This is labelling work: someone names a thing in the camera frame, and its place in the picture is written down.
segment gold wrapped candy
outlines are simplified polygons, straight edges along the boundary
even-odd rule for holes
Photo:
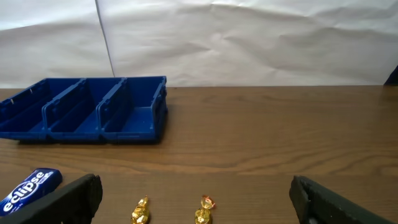
[[[216,204],[214,201],[206,195],[201,197],[201,208],[195,212],[195,224],[211,224],[211,213],[212,209]]]
[[[138,202],[138,205],[131,213],[131,224],[145,224],[149,218],[149,210],[147,208],[148,195]]]

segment white backdrop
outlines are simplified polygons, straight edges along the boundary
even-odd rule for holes
[[[167,75],[168,86],[382,85],[398,64],[398,0],[97,3],[117,77]],[[0,4],[0,87],[112,75],[94,0]]]

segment wood grain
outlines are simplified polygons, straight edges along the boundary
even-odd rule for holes
[[[1,100],[20,90],[0,90]],[[151,224],[192,223],[200,195],[214,224],[298,223],[292,175],[307,175],[398,222],[398,88],[312,86],[169,88],[159,145],[28,145],[0,140],[0,194],[36,167],[64,184],[99,174],[93,223],[128,223],[145,194]]]

